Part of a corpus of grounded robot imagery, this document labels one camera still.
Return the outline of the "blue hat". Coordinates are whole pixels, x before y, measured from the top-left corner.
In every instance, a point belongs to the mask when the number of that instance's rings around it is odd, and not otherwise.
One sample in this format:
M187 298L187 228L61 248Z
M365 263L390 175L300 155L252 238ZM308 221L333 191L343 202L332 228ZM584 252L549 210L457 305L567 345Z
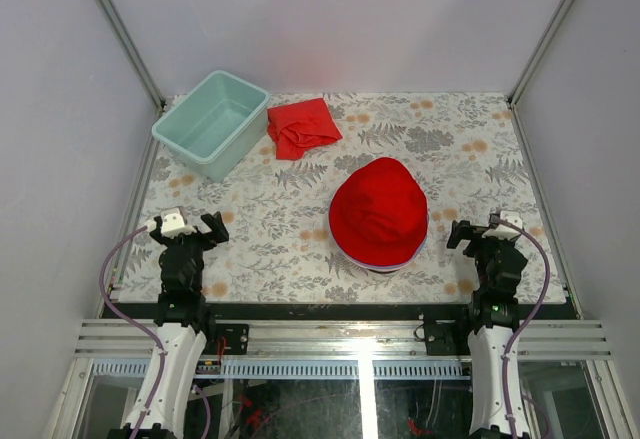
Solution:
M425 247L428 222L423 229L403 230L388 221L350 221L329 215L329 230L345 255L373 265L393 265L407 261L419 247Z

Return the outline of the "red hat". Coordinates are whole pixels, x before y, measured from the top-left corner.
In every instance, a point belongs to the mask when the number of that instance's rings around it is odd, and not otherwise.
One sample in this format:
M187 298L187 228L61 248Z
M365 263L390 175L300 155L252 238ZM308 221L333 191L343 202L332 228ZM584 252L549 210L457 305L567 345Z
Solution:
M336 191L329 215L350 221L388 221L399 228L423 229L428 202L418 182L398 160L376 159L356 170Z

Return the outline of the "pink bucket hat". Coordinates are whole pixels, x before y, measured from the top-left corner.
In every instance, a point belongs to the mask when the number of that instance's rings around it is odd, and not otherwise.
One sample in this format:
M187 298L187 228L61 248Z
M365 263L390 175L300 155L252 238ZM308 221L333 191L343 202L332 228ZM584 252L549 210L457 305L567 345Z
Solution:
M369 270L369 271L373 271L376 273L381 273L381 274L388 274L397 270L400 270L404 267L406 267L407 265L409 265L411 262L413 262L418 255L420 254L420 252L422 251L423 247L419 247L415 253L405 262L399 263L399 264L393 264L393 265L387 265L387 266L381 266L381 265L373 265L373 264L367 264L364 262L360 262L355 260L354 258L350 257L349 255L345 254L345 257L353 264L355 264L358 267L361 267L363 269Z

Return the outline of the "light green plastic bin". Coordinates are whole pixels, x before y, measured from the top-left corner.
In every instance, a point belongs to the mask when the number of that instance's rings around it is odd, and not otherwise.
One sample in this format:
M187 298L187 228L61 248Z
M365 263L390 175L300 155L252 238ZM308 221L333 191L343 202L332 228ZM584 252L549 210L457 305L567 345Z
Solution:
M221 182L266 134L270 94L226 71L209 74L152 127L182 163Z

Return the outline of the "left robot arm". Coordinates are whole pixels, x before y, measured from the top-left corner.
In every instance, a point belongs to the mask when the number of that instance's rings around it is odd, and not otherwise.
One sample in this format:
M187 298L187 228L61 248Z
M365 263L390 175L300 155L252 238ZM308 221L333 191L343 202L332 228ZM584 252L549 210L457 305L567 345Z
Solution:
M184 436L184 419L198 361L219 340L219 330L207 311L202 293L203 255L229 240L219 212L203 214L200 219L209 228L207 232L190 225L179 207L164 211L125 236L103 262L99 286L104 304L154 343L134 405L124 425L109 430L109 438ZM115 306L103 278L115 253L142 233L164 247L158 259L161 292L153 329Z

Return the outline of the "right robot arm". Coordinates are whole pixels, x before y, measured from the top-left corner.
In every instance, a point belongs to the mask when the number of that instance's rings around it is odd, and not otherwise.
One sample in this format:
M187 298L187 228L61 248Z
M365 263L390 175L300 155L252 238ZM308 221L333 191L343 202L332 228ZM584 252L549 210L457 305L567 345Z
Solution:
M454 221L446 247L467 246L479 287L472 293L467 319L456 328L456 341L472 360L471 438L529 438L531 429L519 383L520 326L517 288L528 260L515 246L516 232L498 224L476 226Z

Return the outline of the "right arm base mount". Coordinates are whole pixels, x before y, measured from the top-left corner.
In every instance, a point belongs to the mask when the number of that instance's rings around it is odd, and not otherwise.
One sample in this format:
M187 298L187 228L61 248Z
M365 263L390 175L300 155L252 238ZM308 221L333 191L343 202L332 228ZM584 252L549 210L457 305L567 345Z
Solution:
M418 319L413 339L424 345L428 356L463 357L470 354L468 335L471 325L466 309L424 309Z

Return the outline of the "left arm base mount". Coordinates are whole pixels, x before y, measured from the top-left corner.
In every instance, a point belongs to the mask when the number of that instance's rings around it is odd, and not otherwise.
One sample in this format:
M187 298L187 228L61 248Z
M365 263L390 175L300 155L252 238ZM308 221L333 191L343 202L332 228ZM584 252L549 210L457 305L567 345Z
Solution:
M250 327L243 323L215 323L205 329L204 355L227 357L246 355Z

